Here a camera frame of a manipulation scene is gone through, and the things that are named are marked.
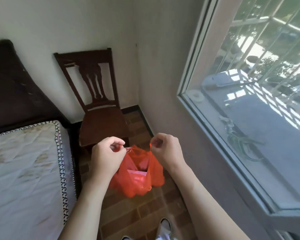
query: stained mattress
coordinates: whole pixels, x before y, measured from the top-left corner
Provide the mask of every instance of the stained mattress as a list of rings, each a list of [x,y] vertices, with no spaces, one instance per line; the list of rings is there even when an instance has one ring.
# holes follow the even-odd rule
[[[0,239],[57,239],[75,201],[69,137],[58,121],[0,134]]]

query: hand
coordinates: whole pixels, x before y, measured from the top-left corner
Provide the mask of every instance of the hand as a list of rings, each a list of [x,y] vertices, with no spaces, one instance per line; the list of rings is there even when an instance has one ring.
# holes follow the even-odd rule
[[[172,135],[156,134],[151,140],[151,152],[170,173],[185,164],[179,140]]]
[[[119,166],[127,153],[123,147],[125,142],[117,137],[107,137],[92,148],[91,177],[102,176],[109,180],[119,169]]]

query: chair backrest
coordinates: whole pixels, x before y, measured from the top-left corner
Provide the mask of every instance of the chair backrest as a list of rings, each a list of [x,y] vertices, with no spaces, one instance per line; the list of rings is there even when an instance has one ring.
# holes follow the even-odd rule
[[[63,54],[54,53],[53,55],[56,58],[56,61],[58,62],[70,87],[72,88],[75,96],[77,97],[81,107],[85,112],[87,112],[89,109],[93,109],[104,105],[116,105],[116,107],[119,108],[118,91],[111,48]],[[114,100],[109,100],[105,95],[102,85],[101,68],[99,66],[100,63],[109,64]],[[67,68],[74,66],[78,66],[79,73],[82,79],[84,80],[85,84],[87,85],[89,92],[92,96],[92,103],[90,104],[84,104],[67,71]]]

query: brick pattern floor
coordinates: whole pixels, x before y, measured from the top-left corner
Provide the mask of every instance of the brick pattern floor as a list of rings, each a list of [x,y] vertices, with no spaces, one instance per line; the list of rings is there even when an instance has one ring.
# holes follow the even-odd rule
[[[130,145],[149,150],[151,136],[138,111],[125,114],[129,126]],[[82,183],[89,173],[90,155],[80,157]],[[196,234],[181,194],[167,171],[165,184],[153,188],[144,196],[125,198],[108,190],[101,208],[98,240],[120,240],[128,235],[134,240],[154,240],[161,218],[166,217],[174,226],[173,232],[179,240],[196,240]]]

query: window glass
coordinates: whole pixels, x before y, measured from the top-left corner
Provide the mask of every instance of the window glass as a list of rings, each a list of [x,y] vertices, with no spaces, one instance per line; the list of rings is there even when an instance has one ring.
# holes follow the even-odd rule
[[[300,0],[243,0],[212,59],[185,94],[274,203],[300,209]]]

